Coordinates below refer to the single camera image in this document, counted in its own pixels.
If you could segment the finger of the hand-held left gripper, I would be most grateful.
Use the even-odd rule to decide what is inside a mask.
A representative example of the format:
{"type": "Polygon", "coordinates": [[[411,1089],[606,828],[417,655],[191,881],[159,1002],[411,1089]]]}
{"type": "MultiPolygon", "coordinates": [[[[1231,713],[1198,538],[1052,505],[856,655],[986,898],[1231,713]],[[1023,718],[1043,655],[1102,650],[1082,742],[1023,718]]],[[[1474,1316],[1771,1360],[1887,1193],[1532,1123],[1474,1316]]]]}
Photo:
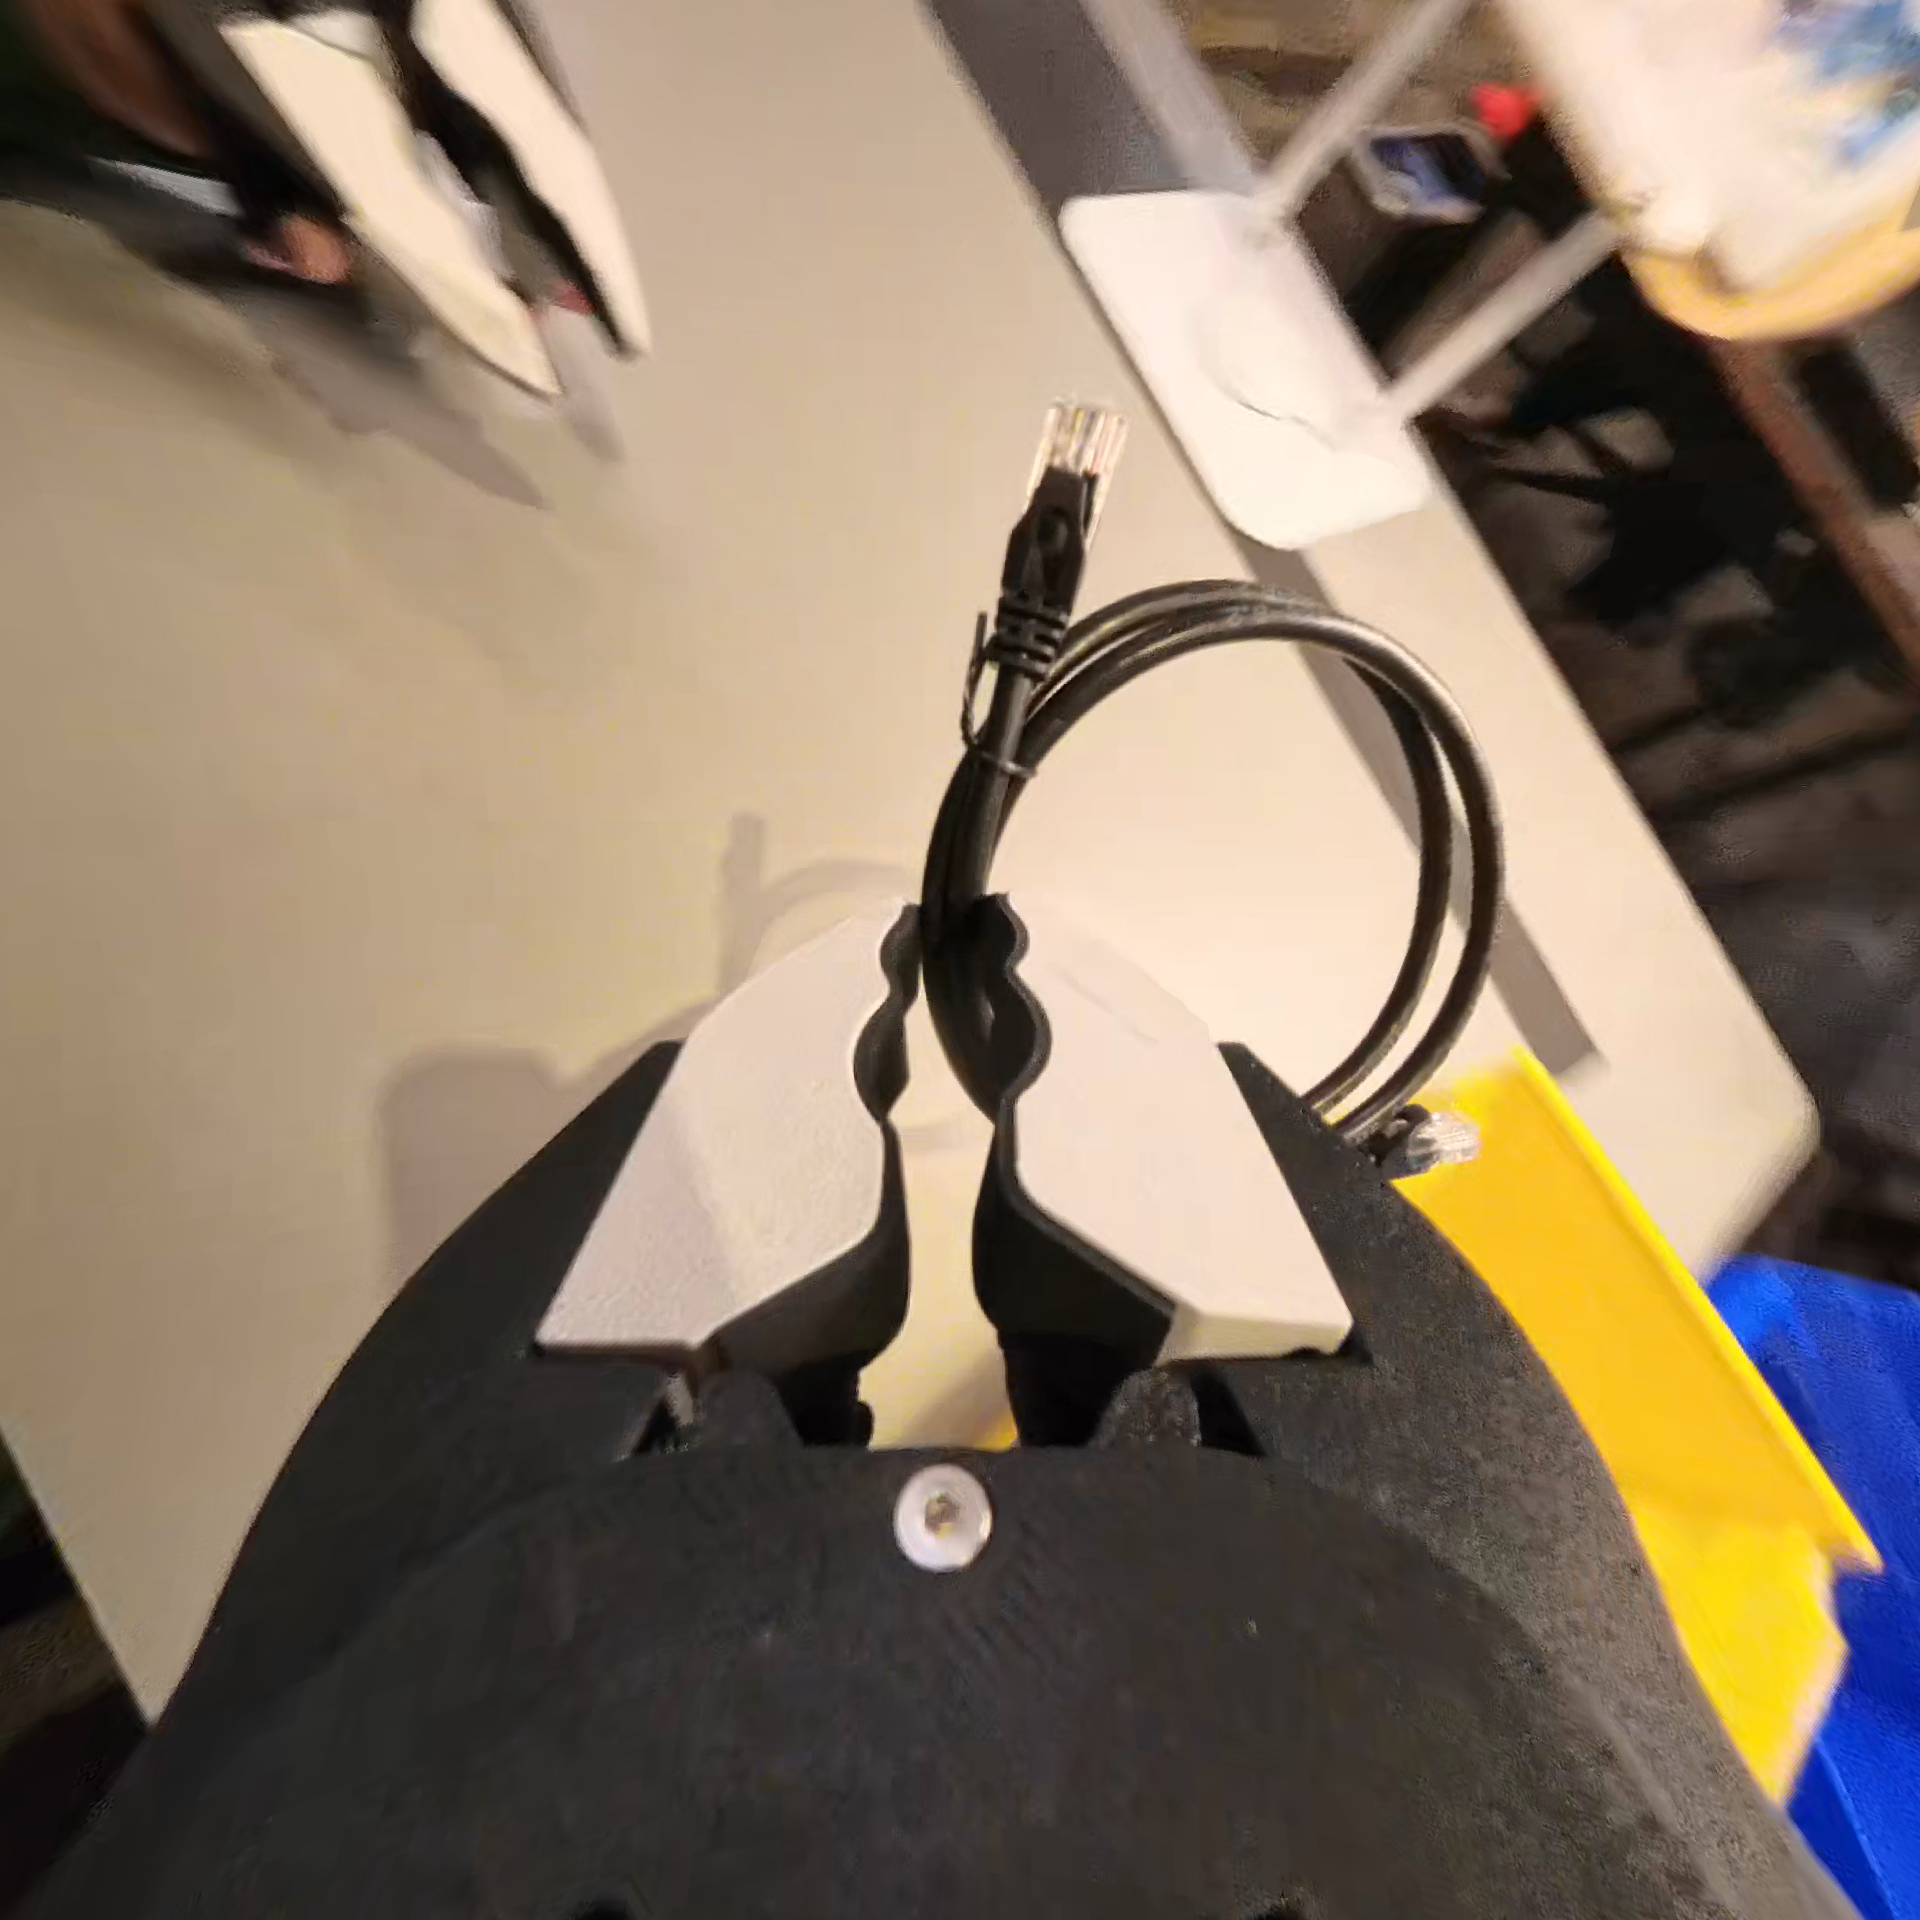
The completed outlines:
{"type": "Polygon", "coordinates": [[[529,4],[419,3],[415,49],[464,122],[464,140],[617,355],[648,355],[654,329],[609,172],[529,4]]]}
{"type": "Polygon", "coordinates": [[[424,162],[378,19],[236,12],[219,40],[380,268],[476,361],[556,400],[561,376],[529,307],[424,162]]]}

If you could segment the yellow storage bin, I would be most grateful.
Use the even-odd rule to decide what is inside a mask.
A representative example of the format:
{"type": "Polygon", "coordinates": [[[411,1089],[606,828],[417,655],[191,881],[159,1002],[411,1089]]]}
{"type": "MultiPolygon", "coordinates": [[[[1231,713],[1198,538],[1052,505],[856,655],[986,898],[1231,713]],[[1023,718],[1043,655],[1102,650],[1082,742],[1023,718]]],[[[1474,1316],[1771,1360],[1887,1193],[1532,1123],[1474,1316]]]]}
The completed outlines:
{"type": "Polygon", "coordinates": [[[1476,1154],[1415,1175],[1412,1206],[1569,1395],[1722,1726],[1788,1807],[1849,1658],[1838,1583],[1879,1550],[1545,1067],[1515,1052],[1427,1099],[1476,1154]]]}

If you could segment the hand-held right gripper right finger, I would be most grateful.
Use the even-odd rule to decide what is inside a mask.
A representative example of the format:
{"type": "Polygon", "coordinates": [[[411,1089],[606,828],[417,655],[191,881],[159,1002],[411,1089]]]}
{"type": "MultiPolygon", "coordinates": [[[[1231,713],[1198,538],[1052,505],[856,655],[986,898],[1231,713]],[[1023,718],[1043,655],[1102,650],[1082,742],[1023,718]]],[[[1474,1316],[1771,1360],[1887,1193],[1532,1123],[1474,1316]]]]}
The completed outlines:
{"type": "Polygon", "coordinates": [[[1054,908],[996,910],[994,1331],[1120,1366],[1336,1354],[1354,1312],[1208,1024],[1054,908]]]}

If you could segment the blue storage bin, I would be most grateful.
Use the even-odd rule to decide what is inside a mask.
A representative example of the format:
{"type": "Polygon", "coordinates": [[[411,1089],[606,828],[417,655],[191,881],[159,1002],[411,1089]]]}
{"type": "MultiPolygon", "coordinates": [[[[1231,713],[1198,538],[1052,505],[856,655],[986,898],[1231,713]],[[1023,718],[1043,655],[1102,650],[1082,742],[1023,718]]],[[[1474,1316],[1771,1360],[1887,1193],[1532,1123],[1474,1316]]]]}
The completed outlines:
{"type": "Polygon", "coordinates": [[[1919,1916],[1919,1296],[1743,1255],[1711,1283],[1879,1550],[1838,1583],[1847,1666],[1791,1814],[1866,1919],[1919,1916]]]}

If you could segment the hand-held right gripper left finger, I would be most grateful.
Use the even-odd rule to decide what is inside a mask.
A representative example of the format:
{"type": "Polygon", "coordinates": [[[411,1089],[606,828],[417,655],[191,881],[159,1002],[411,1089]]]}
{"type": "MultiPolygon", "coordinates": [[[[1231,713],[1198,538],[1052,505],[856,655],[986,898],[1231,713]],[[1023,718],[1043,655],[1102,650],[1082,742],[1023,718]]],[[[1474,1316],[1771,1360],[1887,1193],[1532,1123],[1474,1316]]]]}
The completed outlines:
{"type": "Polygon", "coordinates": [[[538,1329],[552,1354],[864,1369],[911,1299],[905,1015],[916,910],[876,904],[680,1044],[538,1329]]]}

